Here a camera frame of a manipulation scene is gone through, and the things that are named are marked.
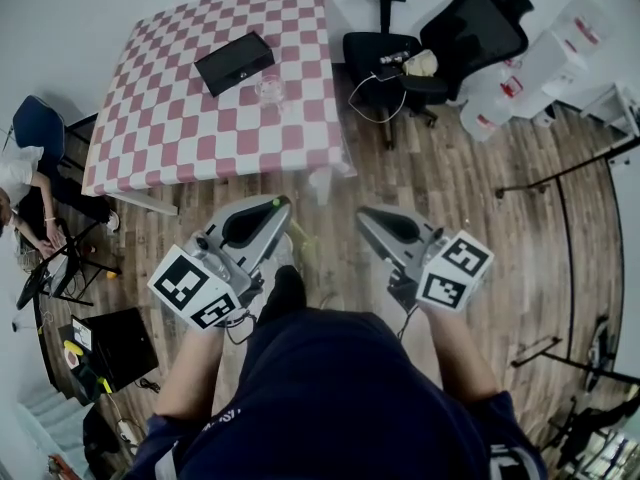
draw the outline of blue chair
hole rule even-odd
[[[89,144],[89,141],[67,128],[62,116],[40,98],[26,97],[13,116],[13,124],[9,134],[12,132],[18,147],[42,147],[45,153],[59,164],[84,171],[82,165],[65,154],[65,136],[70,133],[85,144]]]

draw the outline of wooden floor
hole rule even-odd
[[[98,247],[96,259],[117,261],[123,275],[114,281],[101,277],[94,283],[87,296],[96,303],[94,308],[73,304],[69,308],[64,302],[42,300],[43,310],[54,317],[53,323],[46,324],[44,335],[60,389],[74,394],[57,333],[59,326],[69,322],[70,311],[83,317],[134,306],[140,308],[160,362],[147,377],[162,384],[185,327],[152,298],[147,279],[171,245],[184,243],[216,208],[254,194],[287,195],[294,202],[295,219],[317,237],[315,246],[298,257],[311,304],[331,296],[333,307],[375,311],[399,329],[402,310],[381,297],[376,281],[379,262],[355,228],[358,206],[384,202],[413,208],[453,232],[465,229],[495,252],[492,271],[471,301],[467,319],[483,354],[511,392],[523,429],[535,444],[543,442],[549,434],[547,419],[580,392],[583,375],[545,358],[517,370],[510,367],[510,361],[524,347],[552,335],[564,339],[559,351],[566,352],[572,293],[566,227],[574,270],[572,358],[586,358],[598,315],[609,315],[617,333],[621,238],[612,184],[604,162],[565,176],[561,189],[567,220],[555,184],[544,194],[514,192],[503,200],[497,200],[493,191],[575,165],[611,144],[611,132],[570,110],[557,109],[558,121],[550,129],[513,119],[488,142],[476,143],[461,128],[458,110],[442,106],[435,109],[440,116],[435,129],[427,128],[419,118],[401,114],[394,124],[397,149],[388,152],[383,147],[382,127],[364,121],[346,106],[350,84],[342,73],[337,74],[337,81],[340,115],[358,176],[336,180],[328,206],[315,204],[304,172],[154,189],[154,195],[179,205],[178,217],[113,201],[122,219],[121,230],[112,237],[95,231],[90,241]],[[88,136],[91,130],[83,132]],[[70,141],[75,150],[71,156],[82,160],[86,147]],[[72,230],[85,224],[84,217],[66,208],[60,214],[68,218]],[[430,360],[427,338],[426,318],[416,313],[403,343],[417,364]],[[242,347],[227,341],[216,407],[232,396],[243,354]],[[612,407],[622,401],[624,392],[622,384],[601,381],[590,404]],[[113,395],[123,416],[141,425],[151,415],[155,397],[134,385]],[[115,426],[117,418],[109,400],[103,397],[99,406]],[[550,466],[555,464],[555,453],[545,454]],[[131,457],[123,451],[112,459],[127,464]]]

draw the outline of person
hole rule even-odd
[[[64,241],[55,224],[54,199],[106,224],[110,231],[120,226],[107,200],[83,196],[82,186],[64,178],[43,148],[21,148],[15,158],[0,158],[0,235],[4,227],[13,226],[47,258]]]
[[[381,319],[307,308],[282,266],[231,402],[211,418],[223,331],[190,329],[125,478],[545,478],[463,318],[424,309],[444,391]]]

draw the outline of hand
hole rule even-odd
[[[60,249],[65,244],[64,235],[53,220],[47,222],[47,238],[55,250]]]
[[[49,242],[47,242],[46,240],[40,240],[36,244],[36,248],[40,251],[40,254],[42,254],[42,257],[45,260],[49,256],[51,256],[54,252],[56,252],[56,250],[53,248],[53,246]]]

